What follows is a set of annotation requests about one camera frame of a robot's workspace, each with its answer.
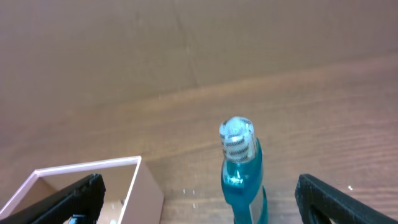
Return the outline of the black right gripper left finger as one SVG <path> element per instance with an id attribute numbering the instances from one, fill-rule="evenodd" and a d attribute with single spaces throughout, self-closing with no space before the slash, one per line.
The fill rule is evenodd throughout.
<path id="1" fill-rule="evenodd" d="M 96 224 L 105 192 L 102 175 L 90 174 L 1 220 L 1 224 Z"/>

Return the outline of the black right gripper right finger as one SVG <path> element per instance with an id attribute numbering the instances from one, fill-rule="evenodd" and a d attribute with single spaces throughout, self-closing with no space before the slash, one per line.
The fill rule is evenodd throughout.
<path id="1" fill-rule="evenodd" d="M 295 199 L 303 224 L 397 224 L 310 174 L 299 176 Z"/>

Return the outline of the blue mouthwash bottle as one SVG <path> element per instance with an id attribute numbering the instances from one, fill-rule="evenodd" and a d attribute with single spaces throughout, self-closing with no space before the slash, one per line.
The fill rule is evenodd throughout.
<path id="1" fill-rule="evenodd" d="M 263 150 L 253 123 L 235 116 L 219 128 L 224 160 L 221 187 L 233 209 L 235 223 L 267 223 L 267 196 L 263 181 Z"/>

